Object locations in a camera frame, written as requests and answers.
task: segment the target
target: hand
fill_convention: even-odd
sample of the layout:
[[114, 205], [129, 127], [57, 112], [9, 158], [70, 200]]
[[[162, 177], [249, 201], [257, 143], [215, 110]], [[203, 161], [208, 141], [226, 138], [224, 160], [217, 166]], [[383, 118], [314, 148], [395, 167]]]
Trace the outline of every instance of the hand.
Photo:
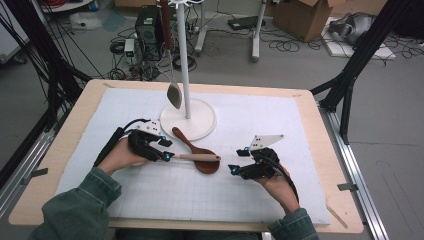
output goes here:
[[[290, 176], [290, 173], [284, 167], [283, 169]], [[269, 179], [260, 178], [255, 181], [261, 184], [269, 195], [280, 203], [286, 214], [293, 213], [300, 208], [296, 195], [284, 176], [275, 175]]]
[[126, 168], [131, 165], [142, 165], [149, 160], [135, 155], [128, 147], [128, 138], [122, 138], [112, 149], [112, 151], [99, 164], [98, 168], [105, 173], [112, 175], [116, 170]]

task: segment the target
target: green sleeve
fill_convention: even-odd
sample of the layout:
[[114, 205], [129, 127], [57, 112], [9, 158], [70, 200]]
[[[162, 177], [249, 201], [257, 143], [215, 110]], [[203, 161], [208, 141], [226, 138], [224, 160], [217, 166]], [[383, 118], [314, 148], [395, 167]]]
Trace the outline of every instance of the green sleeve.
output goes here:
[[311, 218], [304, 208], [299, 208], [283, 219], [275, 221], [268, 226], [268, 229], [276, 240], [319, 239]]
[[44, 204], [44, 222], [28, 239], [103, 239], [109, 225], [106, 209], [120, 195], [121, 185], [93, 168], [78, 188]]

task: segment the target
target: floor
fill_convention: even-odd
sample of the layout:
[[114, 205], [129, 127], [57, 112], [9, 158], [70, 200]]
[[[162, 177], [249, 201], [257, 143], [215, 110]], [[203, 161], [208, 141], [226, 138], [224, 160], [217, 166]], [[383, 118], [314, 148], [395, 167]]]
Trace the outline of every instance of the floor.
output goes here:
[[[75, 31], [72, 37], [104, 74], [111, 69], [110, 40], [119, 31], [132, 27], [135, 20], [110, 9], [101, 9], [98, 14], [103, 27]], [[228, 16], [217, 15], [208, 25], [229, 30], [228, 19]], [[266, 20], [264, 30], [275, 30], [270, 19]], [[323, 46], [313, 50], [307, 44], [296, 42], [297, 45], [291, 43], [291, 51], [279, 51], [271, 48], [275, 45], [261, 41], [260, 60], [253, 63], [249, 36], [209, 32], [204, 52], [200, 57], [195, 56], [197, 67], [190, 72], [190, 82], [312, 89], [337, 76], [348, 61], [330, 57]], [[281, 39], [269, 35], [263, 38]], [[77, 67], [91, 76], [98, 75], [69, 38], [64, 39]], [[421, 178], [424, 82], [420, 77], [424, 56], [396, 56], [387, 65], [381, 60], [370, 61], [359, 76], [353, 95], [349, 140], [389, 238], [424, 239]], [[167, 80], [160, 76], [156, 81]], [[3, 167], [47, 104], [30, 63], [0, 65], [0, 96], [0, 167]], [[324, 97], [325, 93], [318, 94], [316, 100]], [[0, 238], [24, 239], [32, 227], [11, 226], [7, 221], [9, 212], [0, 220]], [[322, 239], [371, 239], [366, 229], [358, 235], [320, 236]]]

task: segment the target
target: white paper sheet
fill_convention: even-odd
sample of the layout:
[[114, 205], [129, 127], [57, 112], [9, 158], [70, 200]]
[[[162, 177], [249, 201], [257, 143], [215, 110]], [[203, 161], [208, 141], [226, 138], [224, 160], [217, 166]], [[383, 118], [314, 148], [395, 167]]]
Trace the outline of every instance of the white paper sheet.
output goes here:
[[[111, 217], [259, 223], [280, 219], [281, 206], [258, 183], [232, 176], [227, 165], [254, 162], [238, 157], [236, 150], [249, 146], [255, 135], [284, 134], [270, 147], [289, 169], [300, 204], [312, 222], [330, 223], [293, 99], [205, 93], [191, 93], [191, 97], [206, 101], [216, 112], [216, 128], [193, 144], [220, 155], [220, 168], [204, 175], [193, 162], [171, 160], [120, 170], [113, 178], [122, 184], [123, 192], [108, 209]], [[158, 119], [167, 104], [164, 91], [108, 89], [65, 168], [57, 194], [79, 185], [117, 127], [136, 118]], [[191, 153], [178, 139], [168, 139], [173, 141], [169, 148], [152, 145], [162, 151]]]

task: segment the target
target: wooden spoon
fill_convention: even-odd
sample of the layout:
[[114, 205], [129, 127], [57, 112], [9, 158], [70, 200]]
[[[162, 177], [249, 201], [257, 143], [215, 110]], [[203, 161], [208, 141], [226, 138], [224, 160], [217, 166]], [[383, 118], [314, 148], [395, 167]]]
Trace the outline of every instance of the wooden spoon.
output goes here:
[[[204, 148], [198, 148], [191, 144], [191, 142], [184, 136], [184, 134], [181, 132], [181, 130], [177, 127], [172, 128], [172, 132], [174, 135], [179, 138], [183, 143], [185, 143], [191, 150], [193, 154], [213, 154], [216, 155], [214, 152], [208, 149]], [[212, 174], [215, 173], [219, 168], [219, 162], [201, 162], [201, 161], [194, 161], [194, 165], [196, 166], [197, 170], [199, 170], [201, 173], [204, 174]]]

